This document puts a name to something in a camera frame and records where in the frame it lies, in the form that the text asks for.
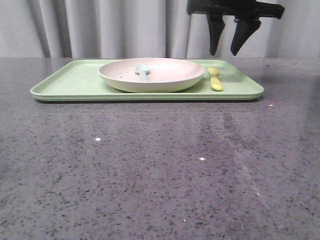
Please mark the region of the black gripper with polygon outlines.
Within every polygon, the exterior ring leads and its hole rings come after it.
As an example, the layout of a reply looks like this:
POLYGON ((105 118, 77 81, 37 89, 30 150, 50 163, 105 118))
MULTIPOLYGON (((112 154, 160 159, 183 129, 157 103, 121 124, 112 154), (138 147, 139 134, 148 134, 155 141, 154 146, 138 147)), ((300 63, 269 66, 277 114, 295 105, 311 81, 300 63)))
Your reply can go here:
POLYGON ((230 51, 236 56, 245 42, 260 28, 260 17, 281 19, 285 8, 279 4, 257 0, 188 0, 186 11, 189 15, 206 15, 211 56, 216 54, 225 28, 223 16, 235 16, 236 28, 230 51))

